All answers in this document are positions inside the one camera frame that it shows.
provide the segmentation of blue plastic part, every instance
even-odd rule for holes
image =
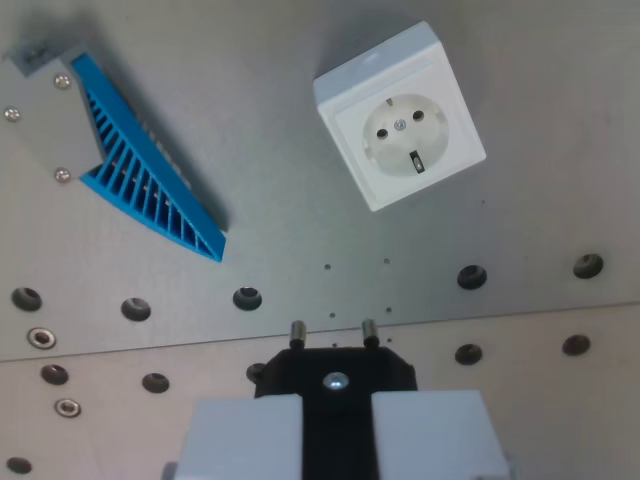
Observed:
[[[88,54],[71,66],[82,80],[105,161],[82,176],[93,191],[152,230],[217,262],[225,237],[160,153]]]

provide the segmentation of metal plate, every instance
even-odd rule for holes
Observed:
[[[381,328],[380,338],[416,367],[421,390],[480,389],[520,480],[635,480],[639,316],[639,306],[517,315]],[[591,349],[563,355],[577,333]],[[358,345],[360,332],[308,338],[310,346],[334,342]],[[454,353],[468,342],[484,355],[465,367]],[[20,456],[32,462],[25,478],[33,480],[171,480],[165,466],[179,459],[195,402],[251,396],[247,367],[286,345],[275,337],[56,358],[70,375],[63,386],[40,378],[48,360],[4,362],[0,477],[10,478],[6,459]],[[168,391],[142,388],[151,372],[167,376]],[[77,401],[81,415],[56,414],[60,398]]]
[[[640,300],[640,4],[34,5],[0,6],[0,47],[25,35],[89,37],[228,230],[228,247],[221,265],[176,247],[80,183],[57,184],[3,132],[2,360],[275,335],[298,318],[319,331],[365,317]],[[312,81],[421,19],[444,44],[488,158],[372,214],[324,131]],[[578,280],[573,262],[590,252],[605,268]],[[456,285],[469,264],[489,275],[473,292]],[[13,307],[21,286],[42,295],[40,311]],[[258,310],[233,305],[242,286],[261,292]],[[151,305],[146,322],[120,314],[134,296]],[[52,330],[57,345],[31,348],[31,327]]]

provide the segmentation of power socket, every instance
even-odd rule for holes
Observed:
[[[313,88],[372,211],[486,158],[442,43],[425,22],[322,75]]]

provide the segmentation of countersunk hole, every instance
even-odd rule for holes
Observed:
[[[456,362],[460,365],[475,365],[482,359],[482,349],[473,343],[462,345],[456,350]]]
[[[264,363],[254,363],[253,365],[249,365],[247,368],[247,378],[249,381],[255,385],[260,381],[260,376],[262,375],[262,370],[264,370]]]
[[[487,281],[487,271],[480,265],[468,265],[458,273],[458,285],[465,290],[480,288]]]
[[[60,365],[45,365],[40,369],[40,376],[51,385],[64,385],[69,380],[69,373]]]
[[[169,379],[161,373],[149,373],[142,377],[142,386],[147,392],[164,393],[169,390]]]
[[[571,335],[562,344],[562,351],[570,357],[583,355],[589,348],[591,348],[591,340],[586,335]]]
[[[262,295],[253,287],[242,287],[233,294],[233,303],[240,310],[250,312],[262,305]]]
[[[597,253],[588,253],[581,256],[573,265],[573,274],[586,280],[598,275],[604,268],[604,260]]]
[[[27,287],[16,288],[11,294],[11,301],[16,307],[25,312],[35,312],[42,307],[40,294]]]
[[[151,306],[137,297],[127,298],[120,306],[120,311],[133,322],[143,322],[151,316]]]
[[[48,350],[56,344],[56,337],[45,328],[32,328],[27,333],[27,340],[31,346],[41,350]]]
[[[31,462],[22,457],[11,457],[7,460],[7,468],[18,475],[25,475],[33,470]]]

